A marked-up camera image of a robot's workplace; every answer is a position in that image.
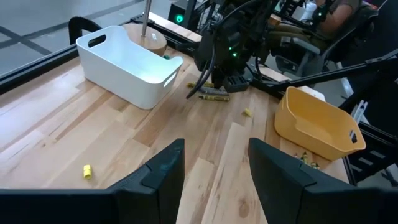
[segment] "green indicator light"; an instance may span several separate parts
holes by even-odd
[[[184,17],[181,14],[177,14],[174,19],[177,23],[181,23],[184,20]]]

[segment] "black cable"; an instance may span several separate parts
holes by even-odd
[[[230,12],[226,17],[224,17],[223,20],[220,21],[216,25],[216,27],[221,27],[232,15],[234,15],[235,13],[239,12],[243,8],[248,7],[249,5],[251,5],[251,4],[253,4],[253,3],[257,2],[257,1],[260,1],[260,0],[251,0],[251,1],[245,2],[244,4],[240,5],[239,7],[234,9],[232,12]]]
[[[187,95],[186,99],[189,99],[191,96],[193,96],[203,86],[203,84],[205,84],[205,82],[209,78],[210,74],[212,73],[212,71],[214,69],[214,65],[216,63],[216,46],[214,44],[213,44],[212,49],[213,50],[212,50],[212,53],[211,53],[211,61],[210,61],[209,67],[207,67],[208,70],[206,72],[206,75],[203,75],[204,71],[206,71],[206,66],[205,66],[205,68],[203,69],[203,71],[202,71],[202,73],[201,73],[201,75],[200,75],[200,77],[199,77],[199,79],[197,81],[197,84],[189,92],[189,94]]]
[[[195,86],[192,88],[192,90],[189,92],[189,94],[187,95],[186,99],[190,98],[193,94],[195,94],[198,90],[199,90],[199,85],[201,80],[203,79],[203,77],[205,76],[206,71],[208,70],[208,61],[206,61],[205,66],[203,67],[203,70],[201,71],[201,74],[198,78],[198,81],[196,82]]]

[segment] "wooden table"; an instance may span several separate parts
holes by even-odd
[[[192,40],[200,36],[155,14],[156,23]],[[305,149],[274,130],[278,100],[250,88],[228,103],[185,99],[199,76],[184,59],[171,92],[141,110],[85,80],[79,58],[0,96],[0,187],[106,188],[177,138],[185,138],[186,178],[178,223],[265,223],[248,161],[248,139],[257,137],[293,155]],[[277,80],[285,76],[264,68]],[[324,99],[310,88],[305,91]],[[242,115],[249,108],[253,117]],[[308,152],[321,170],[348,182],[342,160]],[[83,179],[91,164],[93,178]]]

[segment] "white box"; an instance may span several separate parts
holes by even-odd
[[[76,44],[87,79],[142,109],[153,108],[170,91],[183,62],[135,44],[121,26],[84,35]]]

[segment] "black metal frame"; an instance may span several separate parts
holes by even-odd
[[[383,83],[393,82],[398,78],[398,75],[391,72],[391,67],[398,63],[398,58],[394,57],[395,55],[398,55],[398,49],[393,50],[382,57],[370,59],[359,65],[352,65],[335,71],[323,72],[299,78],[298,80],[285,80],[282,82],[269,81],[267,77],[263,76],[262,79],[254,78],[251,85],[281,99],[284,95],[284,91],[289,86],[309,86],[339,78],[362,75],[363,73],[377,73],[376,80],[374,80],[370,86],[365,87],[365,91],[355,93],[340,106],[340,108],[345,110],[347,113],[351,113],[355,105],[357,105],[360,100],[369,100],[371,95],[383,87]]]
[[[142,15],[138,15],[136,17],[133,17],[130,21],[128,22],[141,22]],[[167,40],[167,45],[172,47],[172,48],[177,48],[179,45],[193,45],[194,41],[181,36],[180,34],[175,33],[172,30],[168,30],[153,21],[149,21],[148,26],[157,29],[159,32],[161,32],[163,35],[165,35],[165,38]],[[79,25],[76,27],[69,27],[70,30],[70,37],[77,38],[79,35],[81,35],[81,30],[87,28],[83,25]],[[182,49],[182,53],[187,54],[189,56],[192,56],[193,54],[193,49],[192,48],[187,48],[187,49]],[[18,68],[17,70],[9,72],[7,75],[5,75],[3,78],[0,79],[0,92],[5,93],[25,82],[28,82],[29,80],[40,76],[41,74],[52,70],[69,60],[75,58],[78,56],[77,52],[77,47],[76,44],[72,44],[71,46],[60,50],[58,52],[52,53],[38,61],[32,62],[30,64],[27,64],[21,68]],[[370,60],[367,61],[366,63],[359,65],[360,69],[364,68],[374,68],[372,66],[375,65],[376,63],[380,64],[380,59],[375,59],[375,60]],[[277,82],[273,80],[270,77],[264,77],[262,76],[261,80],[254,80],[251,85],[259,88],[260,90],[263,90],[267,92],[268,94],[281,99],[284,95],[284,90],[288,86],[302,86],[302,85],[309,85],[313,83],[318,83],[318,82],[325,82],[327,80],[332,80],[336,78],[341,78],[345,77],[346,73],[349,73],[350,70],[352,70],[352,67],[348,67],[343,70],[343,72],[336,73],[336,72],[328,72],[328,73],[323,73],[321,75],[313,75],[310,77],[306,77],[303,79],[299,79],[296,81],[283,81],[283,82]],[[356,101],[353,100],[350,103],[348,103],[345,108],[350,108],[353,105],[355,105]],[[393,136],[382,132],[381,130],[369,126],[367,124],[361,123],[359,125],[361,128],[361,132],[364,135],[364,137],[367,137],[369,139],[374,140],[374,142],[379,142],[380,145],[382,146],[387,146],[388,148],[396,148],[396,140],[394,139]],[[357,180],[354,178],[354,171],[351,168],[349,159],[347,157],[343,158],[344,165],[347,171],[348,179],[350,184],[356,185]]]
[[[200,16],[209,7],[211,12],[214,11],[214,4],[212,1],[205,1],[197,6],[197,0],[188,0],[187,6],[185,8],[184,20],[179,25],[191,31],[197,32]]]

